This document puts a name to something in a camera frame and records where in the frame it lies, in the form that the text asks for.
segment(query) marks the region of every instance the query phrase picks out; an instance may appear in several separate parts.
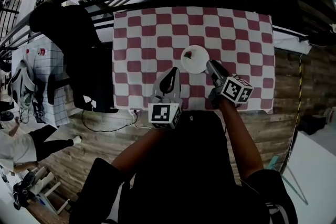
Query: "black pants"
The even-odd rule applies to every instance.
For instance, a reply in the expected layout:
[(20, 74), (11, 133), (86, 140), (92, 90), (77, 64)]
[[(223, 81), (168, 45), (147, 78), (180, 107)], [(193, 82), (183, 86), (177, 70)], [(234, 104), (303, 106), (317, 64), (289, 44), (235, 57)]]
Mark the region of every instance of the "black pants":
[(195, 174), (192, 181), (200, 184), (235, 185), (222, 122), (214, 112), (184, 111), (176, 129), (141, 164), (133, 186), (181, 186), (182, 181), (190, 186)]
[(48, 125), (29, 133), (34, 141), (36, 149), (36, 159), (38, 162), (42, 161), (46, 157), (49, 157), (52, 153), (61, 151), (68, 146), (73, 146), (72, 139), (45, 142), (45, 140), (50, 137), (56, 130), (56, 128)]

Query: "table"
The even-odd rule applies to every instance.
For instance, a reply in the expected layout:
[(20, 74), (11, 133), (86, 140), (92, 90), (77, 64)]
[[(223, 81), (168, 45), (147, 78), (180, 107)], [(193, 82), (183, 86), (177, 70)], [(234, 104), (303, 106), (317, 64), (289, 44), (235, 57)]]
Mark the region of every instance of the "table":
[(154, 81), (175, 66), (181, 72), (185, 110), (212, 110), (212, 80), (187, 73), (184, 48), (200, 45), (210, 59), (248, 81), (254, 90), (241, 110), (272, 111), (275, 55), (271, 17), (242, 10), (163, 7), (115, 13), (113, 38), (114, 105), (147, 109)]
[[(40, 49), (45, 49), (44, 55), (39, 55)], [(12, 76), (19, 62), (25, 59), (34, 70), (35, 78), (45, 83), (43, 92), (44, 117), (42, 120), (54, 127), (69, 123), (68, 112), (66, 110), (66, 97), (64, 88), (55, 91), (55, 103), (48, 103), (47, 86), (50, 74), (55, 74), (56, 80), (63, 78), (63, 53), (62, 51), (45, 36), (33, 40), (13, 51), (12, 55)]]

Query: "wooden floor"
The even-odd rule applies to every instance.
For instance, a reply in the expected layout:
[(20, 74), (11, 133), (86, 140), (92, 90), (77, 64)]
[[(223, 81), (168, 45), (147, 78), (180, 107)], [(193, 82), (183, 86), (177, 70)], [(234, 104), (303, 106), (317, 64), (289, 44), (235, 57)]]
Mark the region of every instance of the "wooden floor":
[[(280, 163), (287, 152), (299, 100), (299, 58), (300, 55), (276, 50), (276, 85), (273, 114), (264, 112), (245, 112), (241, 116), (248, 131), (260, 150), (264, 165), (274, 155), (280, 156)], [(308, 56), (302, 56), (302, 111), (321, 113), (323, 109), (336, 105), (336, 49), (313, 47)], [(126, 127), (112, 133), (92, 132), (82, 124), (81, 113), (70, 118), (70, 123), (52, 135), (51, 139), (69, 139), (76, 135), (83, 142), (67, 148), (47, 158), (46, 165), (61, 181), (58, 191), (75, 201), (81, 191), (93, 161), (101, 157), (111, 162), (123, 149), (145, 134), (147, 129)], [(146, 115), (141, 122), (146, 124)], [(133, 118), (126, 111), (116, 114), (85, 112), (86, 124), (95, 130), (113, 130), (132, 123)], [(22, 126), (20, 132), (28, 132), (36, 126)], [(238, 180), (237, 167), (230, 143), (228, 142), (230, 161)], [(28, 208), (41, 223), (67, 223), (68, 214), (57, 219), (48, 217), (48, 213), (38, 205)]]

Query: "white wall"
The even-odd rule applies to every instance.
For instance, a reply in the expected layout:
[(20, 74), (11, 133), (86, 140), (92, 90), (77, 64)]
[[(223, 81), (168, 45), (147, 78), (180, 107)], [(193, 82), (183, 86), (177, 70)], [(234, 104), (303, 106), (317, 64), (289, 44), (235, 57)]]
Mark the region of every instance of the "white wall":
[[(283, 27), (279, 27), (279, 26), (276, 26), (276, 27), (278, 29), (288, 30)], [(276, 30), (273, 30), (273, 42), (276, 48), (283, 49), (283, 50), (290, 50), (290, 51), (294, 51), (294, 52), (298, 52), (298, 53), (306, 54), (306, 55), (309, 53), (311, 49), (311, 46), (309, 45), (309, 42), (307, 40), (300, 41), (300, 39), (296, 36), (278, 32)]]
[[(299, 224), (330, 224), (336, 217), (336, 157), (299, 132), (288, 166), (308, 201), (305, 205), (284, 183)], [(284, 176), (301, 193), (289, 169)]]
[(309, 136), (310, 139), (336, 156), (336, 129), (326, 125), (323, 129)]
[[(8, 175), (8, 180), (19, 181), (18, 178)], [(0, 178), (0, 220), (3, 224), (39, 224), (39, 222), (28, 212), (27, 209), (21, 208), (19, 211), (13, 206), (11, 191), (6, 183)]]

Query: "person's leg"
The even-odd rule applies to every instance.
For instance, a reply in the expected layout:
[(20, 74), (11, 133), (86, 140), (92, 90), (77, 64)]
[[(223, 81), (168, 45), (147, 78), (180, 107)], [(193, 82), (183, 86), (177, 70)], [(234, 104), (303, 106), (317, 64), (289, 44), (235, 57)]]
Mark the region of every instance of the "person's leg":
[(38, 195), (41, 190), (43, 190), (53, 179), (54, 179), (53, 173), (49, 173), (45, 178), (40, 179), (33, 187), (31, 187), (29, 190), (35, 194)]
[(51, 125), (42, 127), (35, 131), (30, 132), (30, 136), (33, 138), (35, 144), (43, 143), (48, 137), (50, 137), (57, 129)]
[(44, 143), (39, 144), (36, 147), (36, 158), (37, 161), (42, 161), (46, 157), (49, 157), (52, 153), (57, 151), (61, 151), (68, 146), (73, 146), (73, 140), (54, 140), (54, 141), (47, 141)]

